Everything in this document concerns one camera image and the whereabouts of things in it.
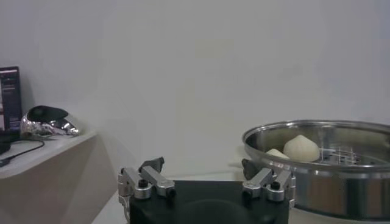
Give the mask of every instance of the white shelf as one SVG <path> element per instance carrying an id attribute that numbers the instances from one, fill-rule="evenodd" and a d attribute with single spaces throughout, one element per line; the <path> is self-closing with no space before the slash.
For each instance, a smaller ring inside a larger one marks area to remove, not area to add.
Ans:
<path id="1" fill-rule="evenodd" d="M 73 148 L 74 146 L 85 142 L 94 136 L 96 136 L 96 131 L 89 130 L 86 131 L 83 135 L 75 138 L 63 138 L 55 141 L 45 141 L 45 145 L 42 148 L 20 155 L 11 160 L 10 164 L 4 167 L 0 167 L 0 179 L 5 179 L 23 173 L 24 171 L 27 171 L 45 162 L 46 160 L 49 160 Z M 29 141 L 13 143 L 11 149 L 8 152 L 2 154 L 0 159 L 18 154 L 19 152 L 24 152 L 28 149 L 39 146 L 40 144 L 41 143 L 39 142 Z"/>

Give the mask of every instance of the stainless steel steamer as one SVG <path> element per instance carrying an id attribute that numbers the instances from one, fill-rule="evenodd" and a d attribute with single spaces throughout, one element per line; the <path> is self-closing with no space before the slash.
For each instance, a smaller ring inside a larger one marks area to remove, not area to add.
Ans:
<path id="1" fill-rule="evenodd" d="M 302 163 L 265 154 L 283 151 L 304 135 L 321 157 Z M 390 126 L 354 121 L 286 121 L 243 136 L 246 152 L 262 166 L 290 170 L 297 178 L 296 207 L 354 220 L 390 220 Z"/>

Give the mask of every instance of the bolt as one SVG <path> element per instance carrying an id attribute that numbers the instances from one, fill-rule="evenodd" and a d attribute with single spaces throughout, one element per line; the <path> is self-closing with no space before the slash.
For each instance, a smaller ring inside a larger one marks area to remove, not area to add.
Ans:
<path id="1" fill-rule="evenodd" d="M 271 183 L 271 189 L 272 190 L 279 190 L 280 189 L 280 183 L 276 182 L 276 181 L 272 182 Z"/>
<path id="2" fill-rule="evenodd" d="M 166 191 L 166 197 L 168 198 L 168 199 L 172 199 L 172 198 L 174 198 L 176 196 L 176 190 L 175 189 L 168 189 L 167 191 Z"/>
<path id="3" fill-rule="evenodd" d="M 147 181 L 144 180 L 144 179 L 139 180 L 139 182 L 138 182 L 138 187 L 139 187 L 139 188 L 145 188 L 145 187 L 147 187 Z"/>
<path id="4" fill-rule="evenodd" d="M 243 191 L 244 201 L 250 201 L 252 199 L 252 193 L 248 191 Z"/>

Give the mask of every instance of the white bun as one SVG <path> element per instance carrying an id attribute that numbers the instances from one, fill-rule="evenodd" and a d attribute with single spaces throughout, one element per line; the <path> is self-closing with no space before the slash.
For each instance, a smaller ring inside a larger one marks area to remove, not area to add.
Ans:
<path id="1" fill-rule="evenodd" d="M 270 155 L 273 155 L 273 156 L 277 156 L 277 157 L 281 157 L 283 159 L 289 159 L 288 156 L 286 156 L 285 154 L 281 153 L 279 150 L 277 149 L 271 149 L 267 152 L 267 154 L 270 154 Z"/>
<path id="2" fill-rule="evenodd" d="M 313 162 L 319 159 L 318 145 L 312 140 L 298 135 L 285 144 L 283 153 L 293 160 L 301 162 Z"/>

